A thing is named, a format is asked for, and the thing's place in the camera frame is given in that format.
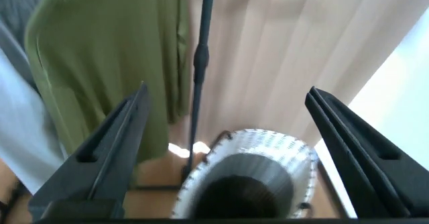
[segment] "gray garment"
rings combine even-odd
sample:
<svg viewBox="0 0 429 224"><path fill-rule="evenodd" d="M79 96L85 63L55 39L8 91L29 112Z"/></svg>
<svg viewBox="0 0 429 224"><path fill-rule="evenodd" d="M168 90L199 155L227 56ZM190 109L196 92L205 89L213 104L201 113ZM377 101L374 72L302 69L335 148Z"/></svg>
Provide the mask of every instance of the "gray garment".
<svg viewBox="0 0 429 224"><path fill-rule="evenodd" d="M0 0L0 48L24 80L37 91L25 51L25 27L40 0Z"/></svg>

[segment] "woven basket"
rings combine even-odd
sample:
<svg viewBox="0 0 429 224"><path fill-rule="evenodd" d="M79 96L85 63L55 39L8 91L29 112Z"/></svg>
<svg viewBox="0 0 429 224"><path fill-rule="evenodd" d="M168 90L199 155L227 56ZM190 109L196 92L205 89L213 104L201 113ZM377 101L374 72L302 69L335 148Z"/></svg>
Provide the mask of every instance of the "woven basket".
<svg viewBox="0 0 429 224"><path fill-rule="evenodd" d="M263 129L229 137L219 140L186 179L172 218L302 217L316 184L314 150Z"/></svg>

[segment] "light blue garment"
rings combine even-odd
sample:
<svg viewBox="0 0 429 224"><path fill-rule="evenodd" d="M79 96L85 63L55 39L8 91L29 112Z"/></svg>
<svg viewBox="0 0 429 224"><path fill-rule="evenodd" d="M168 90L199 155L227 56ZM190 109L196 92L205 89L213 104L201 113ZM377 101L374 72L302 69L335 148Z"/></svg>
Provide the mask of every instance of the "light blue garment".
<svg viewBox="0 0 429 224"><path fill-rule="evenodd" d="M39 94L0 50L0 158L34 194L65 161L62 149Z"/></svg>

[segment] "black metal pole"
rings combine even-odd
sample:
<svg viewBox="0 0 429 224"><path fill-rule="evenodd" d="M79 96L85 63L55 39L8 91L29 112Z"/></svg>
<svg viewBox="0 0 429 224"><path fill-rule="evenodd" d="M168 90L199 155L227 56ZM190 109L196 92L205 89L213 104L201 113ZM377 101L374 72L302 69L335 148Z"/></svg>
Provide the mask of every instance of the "black metal pole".
<svg viewBox="0 0 429 224"><path fill-rule="evenodd" d="M198 112L200 110L201 89L204 82L206 67L208 65L208 33L210 31L210 20L212 15L213 0L202 0L200 37L194 55L194 96L192 100L192 116L189 138L189 159L184 167L182 181L186 179L192 169L193 151L198 125Z"/></svg>

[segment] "curtain fold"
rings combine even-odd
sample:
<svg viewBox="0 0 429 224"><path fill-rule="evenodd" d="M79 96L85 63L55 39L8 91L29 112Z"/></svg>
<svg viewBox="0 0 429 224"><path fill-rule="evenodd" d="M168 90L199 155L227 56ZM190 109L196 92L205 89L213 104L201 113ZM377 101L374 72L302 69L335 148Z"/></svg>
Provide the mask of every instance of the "curtain fold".
<svg viewBox="0 0 429 224"><path fill-rule="evenodd" d="M202 0L188 4L193 52ZM214 0L197 140L209 143L222 130L250 127L314 145L320 135L304 106L310 87L349 103L428 5L429 0ZM187 145L188 124L187 117L171 127L172 143Z"/></svg>

